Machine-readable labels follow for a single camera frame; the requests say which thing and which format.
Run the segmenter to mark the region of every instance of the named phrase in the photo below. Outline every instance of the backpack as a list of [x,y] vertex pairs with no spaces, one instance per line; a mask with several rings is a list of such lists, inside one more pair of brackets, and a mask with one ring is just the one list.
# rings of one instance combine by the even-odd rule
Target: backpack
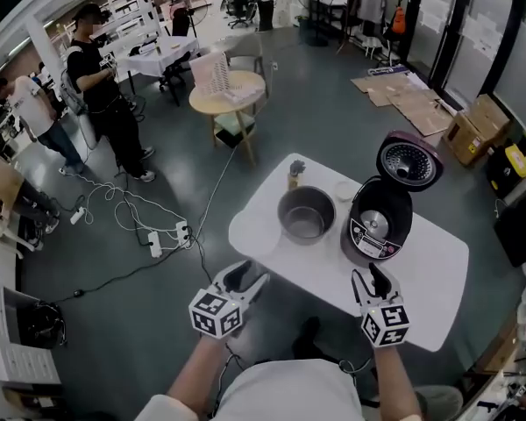
[[[70,54],[82,52],[82,49],[78,46],[71,46],[67,50],[67,62]],[[60,96],[64,100],[64,103],[72,110],[72,112],[79,116],[84,112],[88,112],[88,105],[84,102],[83,92],[78,92],[72,83],[72,79],[68,74],[68,68],[62,70],[60,74]]]
[[398,6],[395,9],[394,19],[392,20],[392,31],[395,34],[404,34],[405,30],[405,12],[403,12],[403,8],[401,6]]

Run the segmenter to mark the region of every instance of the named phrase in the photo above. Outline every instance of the white table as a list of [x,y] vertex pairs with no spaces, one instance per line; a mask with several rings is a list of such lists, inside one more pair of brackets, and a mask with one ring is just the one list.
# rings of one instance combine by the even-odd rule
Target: white table
[[[189,36],[160,36],[158,38],[158,45],[161,54],[158,53],[157,49],[154,49],[144,54],[136,54],[134,56],[126,54],[117,57],[119,67],[128,70],[132,93],[134,93],[134,84],[132,82],[131,70],[136,70],[142,75],[161,78],[165,76],[166,69],[183,57],[184,54],[194,53],[199,49],[199,41]],[[167,86],[172,93],[175,103],[179,106],[179,100],[175,94],[174,86],[169,79],[167,79]]]
[[[341,229],[352,202],[341,203],[335,197],[335,186],[339,182],[351,182],[355,189],[360,188],[359,183],[300,154],[290,154],[261,184],[243,215],[276,232],[273,223],[280,223],[277,206],[287,191],[288,170],[294,160],[306,164],[300,185],[317,187],[331,196],[337,211],[335,224],[313,246],[299,246],[281,235],[271,253],[253,258],[312,295],[359,317],[360,307],[351,285],[355,267],[340,248]],[[241,250],[239,246],[245,245],[245,237],[245,232],[234,232],[232,223],[229,230],[231,245]],[[433,352],[440,349],[458,312],[466,283],[468,256],[469,250],[463,241],[415,214],[402,250],[381,263],[401,285],[411,320],[410,343]]]

